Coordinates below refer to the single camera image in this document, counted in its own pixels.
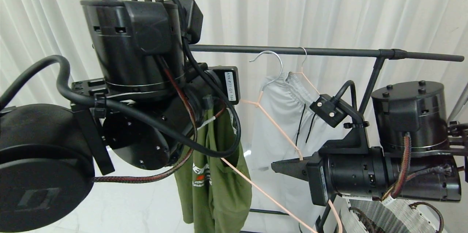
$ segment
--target green shirt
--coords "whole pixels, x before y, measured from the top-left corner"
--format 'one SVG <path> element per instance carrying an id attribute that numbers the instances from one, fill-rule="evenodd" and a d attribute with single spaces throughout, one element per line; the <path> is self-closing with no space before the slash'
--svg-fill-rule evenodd
<path id="1" fill-rule="evenodd" d="M 206 118 L 213 116 L 209 110 Z M 229 113 L 197 133 L 197 142 L 215 151 L 224 151 L 234 141 Z M 189 148 L 186 146 L 182 155 Z M 250 178 L 242 146 L 226 158 Z M 252 201 L 252 186 L 219 158 L 194 151 L 174 174 L 185 223 L 194 223 L 195 233 L 237 233 L 244 226 Z"/>

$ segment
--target hanger hook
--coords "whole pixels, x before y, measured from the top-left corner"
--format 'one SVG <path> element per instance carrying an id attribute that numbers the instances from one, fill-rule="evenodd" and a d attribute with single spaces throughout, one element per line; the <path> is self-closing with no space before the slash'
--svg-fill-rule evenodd
<path id="1" fill-rule="evenodd" d="M 279 70 L 279 74 L 278 76 L 274 79 L 274 80 L 271 80 L 269 81 L 268 83 L 266 83 L 263 88 L 262 88 L 262 91 L 265 90 L 266 86 L 268 86 L 270 83 L 273 83 L 274 81 L 278 80 L 280 77 L 281 77 L 281 74 L 283 73 L 283 61 L 281 60 L 281 58 L 279 57 L 279 55 L 276 53 L 276 52 L 273 52 L 273 51 L 269 51 L 269 50 L 266 50 L 266 51 L 263 51 L 261 53 L 259 53 L 254 59 L 252 60 L 249 60 L 249 62 L 254 62 L 255 60 L 257 60 L 257 58 L 263 54 L 273 54 L 273 55 L 276 55 L 276 58 L 278 58 L 279 60 L 279 64 L 281 65 L 281 70 Z"/>
<path id="2" fill-rule="evenodd" d="M 304 49 L 304 52 L 306 52 L 306 57 L 304 58 L 304 61 L 302 61 L 302 64 L 301 64 L 301 68 L 302 68 L 304 66 L 304 63 L 306 62 L 308 56 L 307 56 L 307 50 L 305 48 L 303 48 L 302 46 L 299 46 L 299 48 Z"/>

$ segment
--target black metal rod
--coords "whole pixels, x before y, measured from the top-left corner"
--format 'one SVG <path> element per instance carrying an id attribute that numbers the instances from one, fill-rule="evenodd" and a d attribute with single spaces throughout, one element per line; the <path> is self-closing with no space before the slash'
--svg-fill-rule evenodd
<path id="1" fill-rule="evenodd" d="M 376 58 L 375 60 L 374 69 L 372 70 L 371 78 L 369 79 L 369 83 L 367 83 L 366 92 L 364 92 L 361 105 L 359 106 L 359 112 L 361 114 L 364 114 L 364 111 L 366 111 L 367 105 L 369 104 L 369 100 L 371 98 L 372 91 L 374 90 L 377 79 L 379 78 L 379 74 L 383 67 L 384 62 L 385 62 L 385 58 Z"/>
<path id="2" fill-rule="evenodd" d="M 263 210 L 263 209 L 255 209 L 255 208 L 251 208 L 250 211 L 254 212 L 254 213 L 264 213 L 264 214 L 289 216 L 288 213 L 284 213 L 284 212 L 281 212 L 281 211 Z"/>
<path id="3" fill-rule="evenodd" d="M 332 203 L 335 201 L 335 198 L 336 198 L 336 193 L 334 195 L 332 195 L 331 198 L 330 198 Z M 323 215 L 322 215 L 322 217 L 320 219 L 320 223 L 319 223 L 319 225 L 317 227 L 317 232 L 318 233 L 323 233 L 323 226 L 325 225 L 325 222 L 326 222 L 326 220 L 328 218 L 328 215 L 330 213 L 330 209 L 331 209 L 330 205 L 327 205 L 325 207 L 325 211 L 323 212 Z"/>
<path id="4" fill-rule="evenodd" d="M 190 50 L 195 52 L 226 52 L 226 53 L 260 53 L 265 50 L 274 51 L 282 55 L 305 55 L 302 48 L 287 48 L 282 46 L 224 46 L 224 45 L 190 45 Z M 341 49 L 341 48 L 306 48 L 308 55 L 325 56 L 359 56 L 359 57 L 383 57 L 381 50 L 372 49 Z M 462 62 L 465 58 L 461 55 L 445 55 L 436 53 L 418 53 L 403 51 L 405 58 L 427 59 L 441 61 Z"/>

